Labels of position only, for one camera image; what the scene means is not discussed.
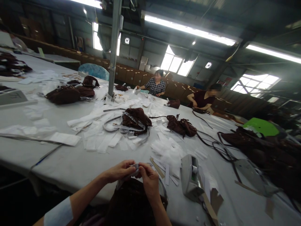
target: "chair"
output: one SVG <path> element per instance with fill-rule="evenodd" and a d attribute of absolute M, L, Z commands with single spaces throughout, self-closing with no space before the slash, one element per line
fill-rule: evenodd
<path fill-rule="evenodd" d="M 108 81 L 109 80 L 109 72 L 104 69 L 102 66 L 91 64 L 91 63 L 85 63 L 81 65 L 78 68 L 78 71 L 89 73 L 89 75 L 94 76 L 96 78 L 100 78 L 103 80 Z"/>

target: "dark red shirt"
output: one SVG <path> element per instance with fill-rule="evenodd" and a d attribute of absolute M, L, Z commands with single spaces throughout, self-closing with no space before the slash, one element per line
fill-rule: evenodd
<path fill-rule="evenodd" d="M 208 97 L 204 99 L 205 93 L 206 91 L 198 91 L 194 93 L 194 100 L 198 104 L 199 108 L 205 107 L 206 104 L 212 104 L 213 101 L 215 100 L 215 97 Z M 188 104 L 187 107 L 192 108 L 193 107 L 192 102 L 190 102 L 190 104 Z"/>

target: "fluorescent light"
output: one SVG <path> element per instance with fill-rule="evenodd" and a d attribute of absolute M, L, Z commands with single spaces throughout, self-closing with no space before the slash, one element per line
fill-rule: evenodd
<path fill-rule="evenodd" d="M 176 30 L 179 30 L 179 31 L 184 31 L 186 33 L 196 35 L 196 36 L 199 36 L 199 37 L 202 37 L 202 38 L 206 38 L 206 39 L 210 39 L 210 40 L 213 40 L 213 41 L 216 41 L 216 42 L 220 42 L 220 43 L 226 44 L 228 46 L 232 46 L 232 45 L 235 44 L 234 40 L 231 40 L 231 39 L 228 39 L 228 38 L 225 38 L 225 37 L 222 37 L 222 36 L 218 36 L 218 35 L 215 35 L 215 34 L 212 34 L 212 33 L 208 33 L 208 32 L 205 32 L 205 31 L 201 31 L 201 30 L 198 30 L 198 29 L 194 29 L 194 28 L 191 28 L 191 27 L 187 27 L 187 26 L 184 26 L 184 25 L 181 25 L 181 24 L 176 24 L 176 23 L 171 22 L 171 21 L 159 19 L 159 18 L 156 18 L 156 17 L 153 17 L 153 16 L 145 15 L 144 20 L 155 23 L 155 24 L 163 25 L 165 27 L 173 28 L 173 29 L 176 29 Z"/>
<path fill-rule="evenodd" d="M 265 53 L 265 54 L 268 54 L 268 55 L 271 55 L 271 56 L 274 56 L 274 57 L 282 58 L 282 59 L 293 61 L 293 62 L 296 62 L 296 63 L 301 63 L 301 58 L 290 56 L 290 55 L 283 54 L 283 53 L 276 52 L 276 51 L 272 51 L 272 50 L 265 49 L 265 48 L 262 48 L 262 47 L 258 47 L 258 46 L 254 46 L 254 45 L 248 45 L 246 48 L 257 51 L 257 52 Z"/>
<path fill-rule="evenodd" d="M 100 6 L 100 1 L 96 1 L 96 0 L 71 0 L 71 1 L 102 9 L 102 7 Z"/>

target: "bag strap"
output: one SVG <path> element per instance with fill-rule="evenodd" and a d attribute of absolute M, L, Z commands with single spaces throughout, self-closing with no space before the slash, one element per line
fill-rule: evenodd
<path fill-rule="evenodd" d="M 193 113 L 196 117 L 202 119 L 201 117 L 197 116 L 197 115 L 194 113 L 194 111 L 192 111 L 192 113 Z"/>

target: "plaid shirt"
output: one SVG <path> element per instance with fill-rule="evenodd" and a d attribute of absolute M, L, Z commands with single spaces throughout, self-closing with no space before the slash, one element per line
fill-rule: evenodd
<path fill-rule="evenodd" d="M 145 85 L 145 88 L 150 87 L 150 92 L 149 94 L 155 96 L 156 94 L 165 92 L 165 82 L 161 80 L 161 82 L 157 85 L 154 78 L 151 78 Z"/>

